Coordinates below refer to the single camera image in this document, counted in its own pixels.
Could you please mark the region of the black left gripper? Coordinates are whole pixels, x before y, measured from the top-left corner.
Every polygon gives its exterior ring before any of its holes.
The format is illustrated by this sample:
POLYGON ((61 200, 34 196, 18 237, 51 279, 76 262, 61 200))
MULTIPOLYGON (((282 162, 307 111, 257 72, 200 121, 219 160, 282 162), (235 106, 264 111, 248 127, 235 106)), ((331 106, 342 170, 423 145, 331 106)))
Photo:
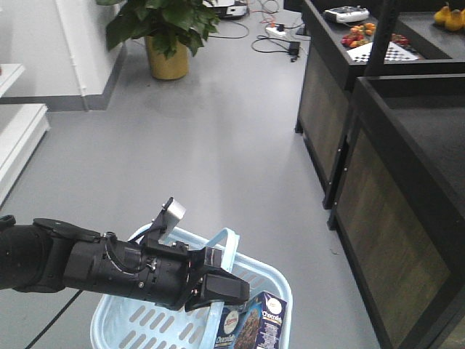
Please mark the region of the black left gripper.
POLYGON ((190 250, 180 241, 150 249, 144 270, 138 273, 136 298, 167 309, 186 311, 214 302, 243 305, 250 296, 249 283, 221 267, 222 251, 206 246, 190 250))

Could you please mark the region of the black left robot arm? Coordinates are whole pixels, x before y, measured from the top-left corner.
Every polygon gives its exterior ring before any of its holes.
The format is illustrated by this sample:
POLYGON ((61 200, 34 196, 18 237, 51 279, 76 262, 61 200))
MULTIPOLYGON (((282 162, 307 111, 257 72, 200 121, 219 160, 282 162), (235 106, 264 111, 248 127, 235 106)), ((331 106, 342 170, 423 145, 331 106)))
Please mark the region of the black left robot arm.
POLYGON ((120 241, 67 222, 36 218, 18 225, 1 217, 1 288, 54 293, 70 287, 154 302, 186 311, 222 301, 242 305, 249 284, 221 267, 212 247, 191 250, 159 243, 167 225, 158 217, 135 239, 120 241))

